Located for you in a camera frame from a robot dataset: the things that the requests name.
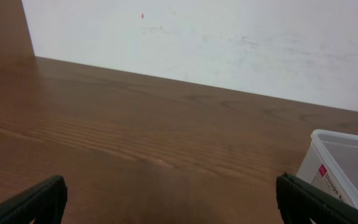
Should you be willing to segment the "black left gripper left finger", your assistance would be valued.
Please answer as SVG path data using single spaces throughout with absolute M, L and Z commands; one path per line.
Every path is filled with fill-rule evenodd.
M 61 224 L 67 200 L 63 176 L 51 176 L 0 203 L 0 224 Z

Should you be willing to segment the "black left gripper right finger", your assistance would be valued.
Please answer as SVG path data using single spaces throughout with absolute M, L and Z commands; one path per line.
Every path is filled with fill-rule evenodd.
M 277 177 L 276 198 L 284 224 L 358 224 L 358 209 L 291 174 Z

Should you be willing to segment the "clear plastic storage container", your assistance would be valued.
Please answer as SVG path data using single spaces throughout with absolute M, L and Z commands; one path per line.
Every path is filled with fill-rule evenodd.
M 358 135 L 314 130 L 296 176 L 358 209 Z

